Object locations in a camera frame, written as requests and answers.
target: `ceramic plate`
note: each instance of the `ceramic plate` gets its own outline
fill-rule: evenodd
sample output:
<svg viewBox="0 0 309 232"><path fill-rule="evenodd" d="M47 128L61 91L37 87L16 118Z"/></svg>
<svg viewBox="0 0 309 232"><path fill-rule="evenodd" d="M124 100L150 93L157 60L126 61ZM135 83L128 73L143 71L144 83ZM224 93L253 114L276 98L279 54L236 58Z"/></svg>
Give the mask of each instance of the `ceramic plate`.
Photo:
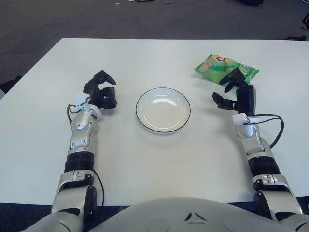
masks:
<svg viewBox="0 0 309 232"><path fill-rule="evenodd" d="M183 94L171 88L154 88L136 104L136 115L147 128L156 132L180 129L190 117L190 104Z"/></svg>

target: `silver robot arm segment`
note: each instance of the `silver robot arm segment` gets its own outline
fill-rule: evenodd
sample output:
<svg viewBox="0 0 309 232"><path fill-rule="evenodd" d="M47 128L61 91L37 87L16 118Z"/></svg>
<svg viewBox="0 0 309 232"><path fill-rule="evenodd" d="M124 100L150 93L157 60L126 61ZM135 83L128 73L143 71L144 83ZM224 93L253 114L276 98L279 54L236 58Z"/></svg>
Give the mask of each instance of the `silver robot arm segment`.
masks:
<svg viewBox="0 0 309 232"><path fill-rule="evenodd" d="M77 95L76 105L69 105L67 114L72 129L64 173L60 177L51 214L30 226L27 232L80 232L93 220L97 208L97 190L93 186L96 153L96 132L100 109L117 105L114 87L98 85L116 82L103 70L98 72ZM76 114L71 119L69 111Z"/></svg>

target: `snack bag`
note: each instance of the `snack bag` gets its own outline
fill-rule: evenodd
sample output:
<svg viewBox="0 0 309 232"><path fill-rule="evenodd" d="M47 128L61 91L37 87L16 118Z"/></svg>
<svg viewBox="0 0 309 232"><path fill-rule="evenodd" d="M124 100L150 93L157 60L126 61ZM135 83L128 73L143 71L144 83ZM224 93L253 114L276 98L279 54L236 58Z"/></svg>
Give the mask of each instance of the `snack bag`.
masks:
<svg viewBox="0 0 309 232"><path fill-rule="evenodd" d="M218 84L229 72L235 68L240 69L242 74L246 77L246 82L248 84L259 72L258 69L237 63L232 59L213 54L210 54L205 62L198 65L194 70Z"/></svg>

